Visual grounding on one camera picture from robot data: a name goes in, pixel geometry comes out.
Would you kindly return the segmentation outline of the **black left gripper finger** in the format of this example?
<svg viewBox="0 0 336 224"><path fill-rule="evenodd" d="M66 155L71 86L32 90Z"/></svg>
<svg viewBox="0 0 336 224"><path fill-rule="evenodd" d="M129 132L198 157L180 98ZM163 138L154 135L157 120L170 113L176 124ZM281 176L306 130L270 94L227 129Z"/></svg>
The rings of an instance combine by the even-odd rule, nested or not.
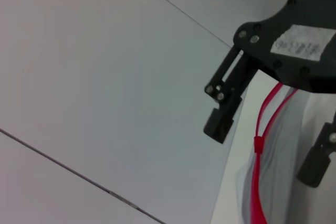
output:
<svg viewBox="0 0 336 224"><path fill-rule="evenodd" d="M239 52L238 47L231 48L204 89L205 93L219 104L219 108L213 109L205 124L204 133L221 144L234 123L233 117L242 101L242 93L258 70L255 60L248 55L242 55L226 80L223 80Z"/></svg>
<svg viewBox="0 0 336 224"><path fill-rule="evenodd" d="M306 186L317 188L331 163L332 153L335 153L335 115L331 123L323 125L296 178Z"/></svg>

